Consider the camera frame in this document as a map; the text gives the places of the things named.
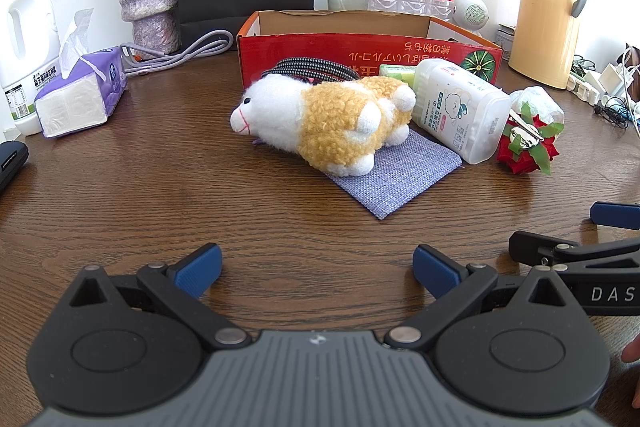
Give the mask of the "person right hand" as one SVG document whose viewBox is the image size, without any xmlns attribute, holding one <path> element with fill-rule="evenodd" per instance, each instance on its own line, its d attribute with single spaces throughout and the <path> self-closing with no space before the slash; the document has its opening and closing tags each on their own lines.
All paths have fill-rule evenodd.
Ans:
<svg viewBox="0 0 640 427">
<path fill-rule="evenodd" d="M 638 362 L 640 360 L 640 335 L 637 335 L 626 344 L 620 355 L 620 359 L 624 363 Z M 638 381 L 636 391 L 634 392 L 632 407 L 636 410 L 640 409 L 640 381 Z"/>
</svg>

